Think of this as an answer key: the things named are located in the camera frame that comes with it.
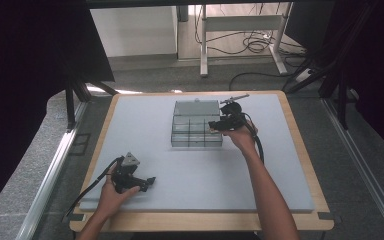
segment wooden edge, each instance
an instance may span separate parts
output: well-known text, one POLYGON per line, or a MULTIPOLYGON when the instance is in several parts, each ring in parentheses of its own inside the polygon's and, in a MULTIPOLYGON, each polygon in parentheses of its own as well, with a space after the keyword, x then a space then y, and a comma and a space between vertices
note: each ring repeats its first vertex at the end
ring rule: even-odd
MULTIPOLYGON (((310 156, 308 155, 304 141, 302 140, 301 133, 299 132, 298 125, 296 124, 292 109, 288 103, 286 95, 284 92, 281 91, 279 91, 277 95, 279 97, 283 113, 285 114, 285 119, 288 123, 289 130, 291 131, 292 139, 295 144, 295 149, 297 150, 298 158, 301 162, 302 170, 304 171, 304 176, 307 179, 307 184, 310 188, 311 197, 314 201, 315 210, 311 213, 311 218, 319 220, 318 212, 330 213, 329 207, 326 203, 326 199, 320 187, 319 180, 317 179, 313 164, 311 163, 310 156)), ((303 218, 302 214, 293 214, 293 216, 295 222, 297 223, 298 229, 308 229, 312 227, 311 225, 308 225, 312 223, 308 223, 308 221, 303 218)), ((334 221, 319 220, 318 224, 323 224, 323 230, 330 230, 333 228, 334 221)))
MULTIPOLYGON (((232 91, 232 92, 186 92, 186 93, 145 93, 134 95, 117 94, 113 97, 107 116, 105 118, 101 133, 92 160, 83 182, 82 191, 88 187, 93 171, 95 169, 99 154, 102 149, 109 124, 114 114, 118 99, 123 96, 166 96, 169 94, 179 95, 226 95, 231 96, 250 94, 276 94, 279 98, 282 110, 285 114, 288 127, 297 149, 311 196, 315 204, 315 210, 311 213, 292 214, 299 230, 330 230, 333 228, 333 220, 320 220, 318 212, 330 212, 323 192, 320 188, 317 176, 314 172, 298 126, 293 117, 286 95, 282 91, 232 91)), ((75 214, 85 215, 83 221, 71 221, 70 228, 79 232, 83 229, 86 221, 93 212, 79 209, 79 204, 74 210, 75 214)), ((258 231, 261 230, 257 213, 191 213, 191 212, 119 212, 114 215, 102 231, 258 231)))

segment gray floor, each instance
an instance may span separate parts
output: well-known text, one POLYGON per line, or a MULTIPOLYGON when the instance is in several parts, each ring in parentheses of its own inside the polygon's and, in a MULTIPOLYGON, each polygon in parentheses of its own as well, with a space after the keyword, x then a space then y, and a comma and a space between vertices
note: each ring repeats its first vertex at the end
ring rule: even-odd
MULTIPOLYGON (((199 76, 196 62, 188 66, 142 64, 132 70, 115 71, 116 89, 140 92, 227 91, 230 79, 243 72, 277 74, 273 63, 256 60, 210 62, 208 78, 199 76)), ((280 89, 285 78, 245 75, 236 79, 233 90, 280 89)), ((338 136, 327 111, 317 96, 319 83, 289 95, 288 100, 313 163, 323 193, 337 222, 325 239, 384 239, 384 218, 373 201, 355 164, 338 136)), ((89 136, 85 152, 73 147, 63 166, 58 182, 36 230, 34 239, 72 239, 66 223, 61 223, 65 210, 76 198, 109 106, 110 97, 93 92, 78 134, 89 136)), ((59 141, 65 132, 65 95, 60 93, 48 103, 48 114, 19 168, 0 195, 0 239, 14 239, 29 210, 37 189, 49 167, 59 141)), ((367 163, 384 188, 384 141, 348 106, 349 132, 354 137, 367 163)), ((322 232, 301 231, 302 239, 320 239, 322 232)), ((130 233, 102 234, 100 239, 129 239, 130 233)))

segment dark curtain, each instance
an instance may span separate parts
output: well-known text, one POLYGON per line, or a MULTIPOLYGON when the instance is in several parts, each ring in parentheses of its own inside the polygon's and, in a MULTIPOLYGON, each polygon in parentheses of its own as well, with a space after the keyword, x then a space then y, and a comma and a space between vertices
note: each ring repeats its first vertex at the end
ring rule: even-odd
MULTIPOLYGON (((336 1, 326 42, 354 14, 361 2, 336 1)), ((384 1, 376 5, 356 39, 343 72, 349 86, 360 96, 356 104, 358 111, 384 139, 384 1)))
POLYGON ((114 81, 83 1, 0 1, 0 192, 67 81, 114 81))

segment cable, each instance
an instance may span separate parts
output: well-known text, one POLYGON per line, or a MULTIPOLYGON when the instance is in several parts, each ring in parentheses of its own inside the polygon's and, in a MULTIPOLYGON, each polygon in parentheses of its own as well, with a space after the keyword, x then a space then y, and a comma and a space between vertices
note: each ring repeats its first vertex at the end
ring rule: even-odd
MULTIPOLYGON (((264 8, 265 4, 262 4, 261 7, 260 7, 260 10, 259 10, 259 13, 256 13, 258 15, 261 15, 262 13, 262 10, 264 8)), ((249 14, 252 12, 252 10, 256 8, 256 5, 253 6, 253 8, 251 9, 251 11, 249 12, 249 14)), ((279 11, 279 8, 280 8, 280 3, 278 3, 278 6, 277 6, 277 10, 276 10, 276 14, 278 13, 279 11)), ((202 41, 201 39, 199 38, 199 34, 198 34, 198 25, 199 25, 199 19, 201 18, 201 12, 202 12, 202 5, 200 7, 200 10, 199 10, 199 13, 198 13, 198 16, 196 15, 196 5, 194 5, 194 17, 195 17, 195 41, 198 43, 198 44, 202 44, 202 41)), ((223 36, 220 36, 220 37, 216 37, 216 38, 213 38, 213 39, 209 39, 209 40, 206 40, 206 42, 211 42, 211 41, 214 41, 214 40, 217 40, 217 39, 221 39, 221 38, 225 38, 225 37, 229 37, 229 36, 232 36, 232 35, 236 35, 236 34, 247 34, 247 33, 250 33, 250 36, 248 37, 245 37, 244 40, 242 41, 242 44, 245 46, 244 49, 242 50, 239 50, 237 52, 227 52, 227 51, 224 51, 224 50, 221 50, 219 48, 215 48, 215 47, 207 47, 208 49, 212 49, 212 50, 215 50, 215 51, 219 51, 221 53, 224 53, 224 54, 228 54, 228 55, 236 55, 236 54, 240 54, 242 52, 245 52, 246 50, 249 50, 250 52, 252 53, 261 53, 263 52, 268 46, 269 44, 271 44, 271 40, 272 39, 275 39, 272 37, 272 33, 273 31, 271 31, 271 34, 270 34, 270 38, 269 39, 266 39, 266 38, 258 38, 258 37, 255 37, 254 34, 260 34, 260 35, 263 35, 263 33, 260 33, 258 31, 252 31, 252 32, 249 32, 249 31, 240 31, 240 32, 234 32, 234 33, 230 33, 230 34, 226 34, 226 35, 223 35, 223 36)), ((285 45, 290 45, 290 46, 294 46, 294 47, 300 47, 300 48, 303 48, 302 46, 298 46, 298 45, 294 45, 294 44, 290 44, 290 43, 285 43, 285 42, 281 42, 282 44, 285 44, 285 45)), ((285 54, 288 54, 289 52, 288 51, 285 51, 283 50, 282 48, 279 48, 280 52, 284 52, 285 54)))
POLYGON ((74 200, 74 202, 71 204, 70 208, 67 210, 67 212, 64 214, 63 218, 61 219, 61 222, 65 222, 68 220, 68 216, 71 214, 71 212, 76 207, 77 203, 82 199, 92 188, 94 188, 99 181, 107 174, 108 170, 111 168, 111 166, 117 162, 118 158, 114 159, 108 167, 105 168, 105 170, 101 173, 101 175, 98 176, 98 178, 89 186, 87 187, 83 192, 80 193, 80 195, 74 200))
POLYGON ((254 122, 252 121, 251 116, 249 116, 247 113, 244 113, 244 114, 249 118, 249 121, 252 124, 252 128, 254 129, 254 132, 255 132, 254 140, 255 140, 255 143, 257 144, 257 147, 258 147, 258 153, 260 155, 260 159, 264 163, 263 145, 261 144, 260 138, 257 136, 257 130, 255 129, 254 122))

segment metal rail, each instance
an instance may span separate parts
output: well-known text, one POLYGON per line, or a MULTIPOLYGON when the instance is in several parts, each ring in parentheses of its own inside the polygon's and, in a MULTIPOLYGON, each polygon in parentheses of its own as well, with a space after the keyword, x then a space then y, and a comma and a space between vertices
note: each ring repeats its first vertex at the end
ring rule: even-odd
MULTIPOLYGON (((87 103, 80 103, 76 110, 76 122, 79 122, 83 113, 85 112, 87 103)), ((21 225, 20 231, 17 234, 17 240, 31 239, 36 231, 39 224, 39 220, 42 217, 43 211, 45 210, 46 204, 48 203, 49 197, 52 193, 54 185, 58 179, 61 168, 66 159, 68 150, 70 149, 71 143, 76 136, 78 125, 71 132, 67 132, 63 135, 60 145, 52 159, 51 165, 39 187, 36 197, 33 200, 32 205, 26 215, 26 218, 21 225)))
POLYGON ((336 118, 336 115, 337 115, 336 109, 332 105, 331 101, 322 99, 322 103, 326 108, 326 111, 329 114, 330 120, 333 122, 333 125, 339 134, 339 137, 343 141, 355 166, 357 167, 357 170, 360 173, 361 178, 366 184, 370 194, 372 195, 373 200, 375 201, 381 214, 384 217, 384 191, 382 187, 380 186, 379 182, 376 180, 375 176, 373 175, 372 171, 367 165, 366 160, 364 159, 364 156, 361 154, 360 150, 358 149, 349 131, 344 130, 344 128, 336 118))

